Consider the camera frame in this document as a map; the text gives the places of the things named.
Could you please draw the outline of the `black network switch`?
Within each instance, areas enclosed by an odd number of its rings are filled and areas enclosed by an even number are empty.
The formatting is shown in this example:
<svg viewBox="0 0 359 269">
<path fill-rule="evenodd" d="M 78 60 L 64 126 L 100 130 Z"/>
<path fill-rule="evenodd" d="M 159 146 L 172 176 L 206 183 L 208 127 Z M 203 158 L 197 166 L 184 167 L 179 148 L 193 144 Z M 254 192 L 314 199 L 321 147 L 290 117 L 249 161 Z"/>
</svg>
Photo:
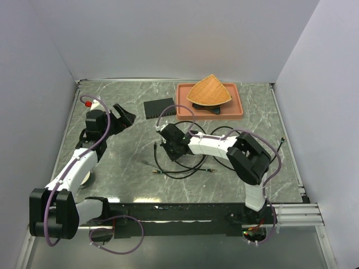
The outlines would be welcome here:
<svg viewBox="0 0 359 269">
<path fill-rule="evenodd" d="M 158 99 L 144 102 L 144 111 L 146 119 L 158 118 L 163 110 L 170 108 L 163 114 L 164 117 L 176 115 L 176 108 L 173 106 L 172 98 Z"/>
</svg>

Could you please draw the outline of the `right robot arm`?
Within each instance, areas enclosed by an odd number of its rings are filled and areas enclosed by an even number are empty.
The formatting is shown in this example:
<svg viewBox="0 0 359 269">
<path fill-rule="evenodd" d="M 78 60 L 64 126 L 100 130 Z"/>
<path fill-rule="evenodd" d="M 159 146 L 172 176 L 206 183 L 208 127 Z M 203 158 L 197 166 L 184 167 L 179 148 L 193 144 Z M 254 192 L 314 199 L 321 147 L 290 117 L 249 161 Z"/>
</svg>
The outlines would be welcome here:
<svg viewBox="0 0 359 269">
<path fill-rule="evenodd" d="M 197 131 L 182 132 L 172 123 L 155 127 L 163 139 L 168 157 L 176 161 L 184 155 L 206 155 L 228 160 L 245 184 L 245 216 L 258 223 L 265 216 L 264 181 L 270 165 L 269 153 L 251 134 L 213 136 Z"/>
</svg>

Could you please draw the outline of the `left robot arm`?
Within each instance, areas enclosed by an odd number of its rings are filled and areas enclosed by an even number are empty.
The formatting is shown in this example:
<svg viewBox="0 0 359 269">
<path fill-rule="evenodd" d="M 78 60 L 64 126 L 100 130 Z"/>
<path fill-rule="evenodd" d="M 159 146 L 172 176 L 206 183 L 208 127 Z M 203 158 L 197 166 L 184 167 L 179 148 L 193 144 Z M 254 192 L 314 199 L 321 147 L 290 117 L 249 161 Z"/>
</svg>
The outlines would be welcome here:
<svg viewBox="0 0 359 269">
<path fill-rule="evenodd" d="M 93 102 L 70 161 L 45 188 L 35 188 L 30 193 L 29 230 L 32 236 L 71 239 L 78 227 L 90 220 L 98 225 L 110 221 L 111 210 L 106 198 L 88 197 L 76 203 L 74 195 L 103 156 L 107 138 L 132 126 L 136 119 L 120 105 L 113 107 L 119 117 Z"/>
</svg>

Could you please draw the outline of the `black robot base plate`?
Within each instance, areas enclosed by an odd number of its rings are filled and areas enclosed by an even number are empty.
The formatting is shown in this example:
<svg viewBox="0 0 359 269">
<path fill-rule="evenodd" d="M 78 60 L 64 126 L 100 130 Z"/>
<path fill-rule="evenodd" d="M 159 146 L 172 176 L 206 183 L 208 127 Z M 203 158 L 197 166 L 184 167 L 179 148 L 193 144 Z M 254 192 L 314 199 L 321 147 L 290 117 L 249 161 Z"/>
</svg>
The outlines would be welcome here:
<svg viewBox="0 0 359 269">
<path fill-rule="evenodd" d="M 120 203 L 97 198 L 103 212 L 91 220 L 111 226 L 114 238 L 133 236 L 226 235 L 242 236 L 245 225 L 276 225 L 275 209 L 265 203 L 254 211 L 244 203 Z"/>
</svg>

